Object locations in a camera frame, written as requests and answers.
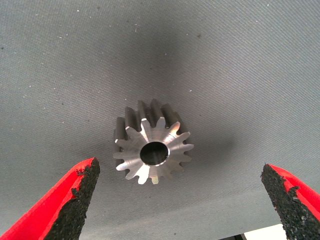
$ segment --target gray background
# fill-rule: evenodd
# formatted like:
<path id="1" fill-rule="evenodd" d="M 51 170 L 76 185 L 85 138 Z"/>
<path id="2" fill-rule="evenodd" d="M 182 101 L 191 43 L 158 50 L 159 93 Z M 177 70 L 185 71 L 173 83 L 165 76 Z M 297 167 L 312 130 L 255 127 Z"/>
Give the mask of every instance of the gray background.
<path id="1" fill-rule="evenodd" d="M 214 240 L 280 222 L 265 163 L 320 192 L 320 3 L 2 0 L 0 234 L 73 165 L 101 173 L 81 239 Z M 114 168 L 124 107 L 157 98 L 195 144 L 173 181 Z"/>

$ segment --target red plastic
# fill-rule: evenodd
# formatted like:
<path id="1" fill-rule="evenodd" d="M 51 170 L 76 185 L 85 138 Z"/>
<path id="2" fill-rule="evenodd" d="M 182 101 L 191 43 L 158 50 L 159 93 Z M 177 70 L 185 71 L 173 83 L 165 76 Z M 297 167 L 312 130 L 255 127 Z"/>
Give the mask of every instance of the red plastic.
<path id="1" fill-rule="evenodd" d="M 287 170 L 272 164 L 268 165 L 285 179 L 284 187 L 287 192 L 293 187 L 299 187 L 296 191 L 297 198 L 320 221 L 320 194 Z"/>
<path id="2" fill-rule="evenodd" d="M 72 167 L 28 212 L 26 212 L 0 240 L 42 240 L 56 221 L 61 208 L 75 196 L 84 175 L 78 174 L 91 167 L 95 158 L 79 162 Z"/>

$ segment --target shiny metal surface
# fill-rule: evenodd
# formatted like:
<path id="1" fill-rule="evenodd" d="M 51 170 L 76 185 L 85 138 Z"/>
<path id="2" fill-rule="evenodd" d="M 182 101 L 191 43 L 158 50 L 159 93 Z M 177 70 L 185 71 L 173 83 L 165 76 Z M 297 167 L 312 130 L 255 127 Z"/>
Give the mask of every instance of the shiny metal surface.
<path id="1" fill-rule="evenodd" d="M 183 171 L 180 163 L 191 158 L 185 152 L 193 144 L 185 144 L 190 132 L 183 131 L 179 115 L 166 104 L 160 107 L 154 99 L 150 107 L 138 102 L 138 111 L 126 107 L 125 118 L 118 117 L 114 132 L 118 171 L 129 171 L 125 178 L 138 176 L 138 183 L 144 184 L 148 178 L 153 184 L 161 176 L 171 179 L 172 171 Z"/>

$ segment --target gear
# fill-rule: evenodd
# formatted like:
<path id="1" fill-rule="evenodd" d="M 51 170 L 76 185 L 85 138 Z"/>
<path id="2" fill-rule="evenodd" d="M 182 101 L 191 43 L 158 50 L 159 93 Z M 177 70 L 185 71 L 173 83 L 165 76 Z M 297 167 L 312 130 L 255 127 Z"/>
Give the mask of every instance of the gear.
<path id="1" fill-rule="evenodd" d="M 125 118 L 118 117 L 114 131 L 118 171 L 126 170 L 125 178 L 138 176 L 138 183 L 144 184 L 151 178 L 153 184 L 164 176 L 171 179 L 172 171 L 182 172 L 180 163 L 190 162 L 185 155 L 193 144 L 185 144 L 190 136 L 181 125 L 181 119 L 168 104 L 159 106 L 153 99 L 150 107 L 138 101 L 138 111 L 125 108 Z"/>

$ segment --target black rubber pad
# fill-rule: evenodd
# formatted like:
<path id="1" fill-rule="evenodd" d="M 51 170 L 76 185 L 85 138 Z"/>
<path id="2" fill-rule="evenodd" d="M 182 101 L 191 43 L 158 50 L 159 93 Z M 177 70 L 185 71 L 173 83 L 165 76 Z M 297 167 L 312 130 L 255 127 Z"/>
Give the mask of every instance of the black rubber pad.
<path id="1" fill-rule="evenodd" d="M 320 240 L 320 222 L 297 198 L 298 187 L 286 192 L 284 181 L 272 167 L 265 165 L 261 175 L 283 229 L 290 240 Z"/>
<path id="2" fill-rule="evenodd" d="M 68 201 L 61 209 L 45 240 L 77 240 L 85 224 L 86 212 L 100 173 L 99 162 L 94 159 L 79 174 L 84 174 L 79 191 L 72 189 L 76 197 Z"/>

